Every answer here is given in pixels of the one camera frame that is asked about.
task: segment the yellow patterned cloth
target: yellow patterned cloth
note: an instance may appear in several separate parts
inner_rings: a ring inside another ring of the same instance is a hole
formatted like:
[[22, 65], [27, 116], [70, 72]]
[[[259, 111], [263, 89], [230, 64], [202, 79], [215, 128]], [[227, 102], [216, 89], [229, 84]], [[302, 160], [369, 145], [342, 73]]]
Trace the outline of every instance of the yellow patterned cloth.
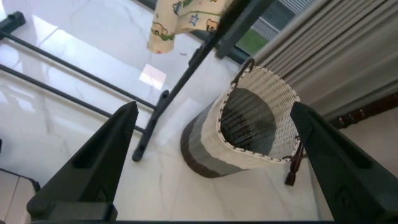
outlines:
[[150, 28], [148, 49], [164, 54], [174, 48], [176, 34], [217, 29], [232, 0], [158, 0]]

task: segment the dark brown basket base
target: dark brown basket base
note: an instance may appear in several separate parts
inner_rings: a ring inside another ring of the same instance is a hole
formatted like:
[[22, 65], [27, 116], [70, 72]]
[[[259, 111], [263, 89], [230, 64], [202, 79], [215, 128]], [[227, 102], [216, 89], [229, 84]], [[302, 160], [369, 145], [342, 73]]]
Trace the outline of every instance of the dark brown basket base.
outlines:
[[198, 117], [194, 118], [183, 130], [181, 135], [181, 153], [182, 156], [187, 163], [187, 165], [197, 174], [201, 175], [202, 177], [207, 178], [215, 178], [215, 177], [223, 177], [225, 175], [221, 175], [213, 170], [209, 170], [209, 168], [205, 167], [204, 165], [198, 163], [191, 155], [189, 151], [189, 135], [192, 132], [193, 125]]

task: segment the white tile floor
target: white tile floor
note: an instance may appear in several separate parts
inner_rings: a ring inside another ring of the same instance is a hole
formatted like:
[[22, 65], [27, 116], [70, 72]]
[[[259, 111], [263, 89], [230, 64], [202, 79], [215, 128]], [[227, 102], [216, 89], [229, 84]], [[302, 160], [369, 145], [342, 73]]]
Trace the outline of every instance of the white tile floor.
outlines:
[[[172, 88], [201, 41], [176, 37], [175, 49], [146, 49], [152, 11], [133, 0], [3, 0], [0, 17], [24, 13], [13, 34], [155, 104]], [[113, 113], [130, 99], [87, 80], [15, 43], [0, 42], [0, 63]], [[134, 132], [115, 198], [120, 220], [317, 220], [304, 162], [294, 187], [284, 185], [287, 166], [269, 166], [205, 179], [182, 160], [183, 127], [220, 93], [238, 70], [210, 54], [160, 118], [139, 163], [131, 154]], [[150, 111], [139, 108], [145, 127]], [[0, 167], [42, 185], [106, 118], [0, 72]]]

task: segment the wooden chair leg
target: wooden chair leg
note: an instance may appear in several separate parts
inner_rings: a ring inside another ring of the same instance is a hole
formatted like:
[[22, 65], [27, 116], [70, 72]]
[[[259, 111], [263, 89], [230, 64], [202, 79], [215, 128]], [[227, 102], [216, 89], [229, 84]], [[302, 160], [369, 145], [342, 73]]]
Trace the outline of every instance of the wooden chair leg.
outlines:
[[304, 147], [303, 144], [300, 142], [300, 144], [298, 145], [298, 149], [290, 162], [290, 172], [287, 174], [287, 177], [285, 179], [286, 185], [294, 185], [294, 182], [296, 181], [296, 172], [299, 171], [301, 160], [303, 159], [303, 154]]

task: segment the woven basket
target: woven basket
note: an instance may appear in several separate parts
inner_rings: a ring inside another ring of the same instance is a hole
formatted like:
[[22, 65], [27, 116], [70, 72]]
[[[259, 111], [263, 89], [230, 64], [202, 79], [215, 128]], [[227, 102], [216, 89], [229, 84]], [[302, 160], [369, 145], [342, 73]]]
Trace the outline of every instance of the woven basket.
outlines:
[[290, 118], [295, 101], [285, 81], [249, 59], [229, 90], [183, 130], [185, 162], [204, 177], [289, 162], [299, 143]]

